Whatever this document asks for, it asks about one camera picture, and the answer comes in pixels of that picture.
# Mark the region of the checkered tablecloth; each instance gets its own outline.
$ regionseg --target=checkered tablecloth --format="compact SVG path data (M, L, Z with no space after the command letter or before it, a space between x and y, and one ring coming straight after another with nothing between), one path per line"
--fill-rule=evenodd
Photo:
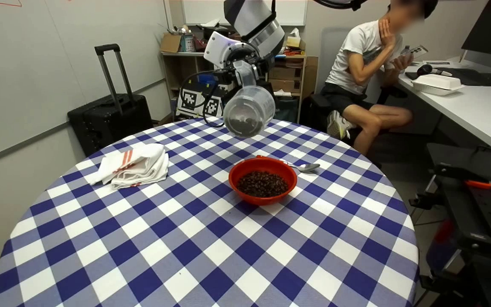
M165 181L87 183L104 155L151 142L170 155ZM321 167L255 207L228 172L256 155ZM410 306L415 243L391 183L343 142L283 121L237 139L188 120L104 148L43 192L4 245L0 307Z

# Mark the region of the man's hand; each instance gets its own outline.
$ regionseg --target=man's hand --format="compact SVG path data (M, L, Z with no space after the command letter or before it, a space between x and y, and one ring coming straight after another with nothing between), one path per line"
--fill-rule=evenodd
M414 57L412 54L401 55L401 56L399 56L399 58L393 59L393 61L391 61L391 64L393 64L393 66L395 66L395 70L397 72L400 72L401 70L404 70L405 68L410 66L412 64L413 60L414 60Z
M380 30L382 45L384 47L394 48L397 40L395 35L390 32L390 21L388 19L378 20L378 29Z

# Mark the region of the gray chair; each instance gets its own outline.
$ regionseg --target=gray chair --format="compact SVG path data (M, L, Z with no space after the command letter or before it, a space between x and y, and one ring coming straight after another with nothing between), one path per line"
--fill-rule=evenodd
M300 124L321 131L327 130L327 116L332 111L332 108L327 99L320 95L320 93L325 85L325 80L333 67L337 53L350 30L351 29L329 27L323 29L321 32L316 88L314 94L306 97L302 103L300 109ZM405 98L407 94L393 86L382 87L376 103L385 104L389 96ZM351 138L345 140L345 142L353 144L355 137L357 137L357 134L359 134L360 131L360 128L351 130Z

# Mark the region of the man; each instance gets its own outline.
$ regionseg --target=man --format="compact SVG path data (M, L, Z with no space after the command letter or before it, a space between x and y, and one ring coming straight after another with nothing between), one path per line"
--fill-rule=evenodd
M398 128L412 121L412 113L402 107L363 101L370 78L384 65L383 86L392 86L412 61L411 54L400 55L400 35L416 21L429 17L438 0L392 0L380 20L353 28L337 54L335 64L321 90L333 106L328 134L342 139L347 130L360 126L353 148L366 155L380 130Z

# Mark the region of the folded towel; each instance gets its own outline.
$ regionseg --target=folded towel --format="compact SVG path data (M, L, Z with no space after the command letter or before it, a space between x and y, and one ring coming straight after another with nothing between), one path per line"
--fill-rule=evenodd
M111 182L114 188L138 186L166 179L169 157L161 144L147 144L108 155L89 183Z

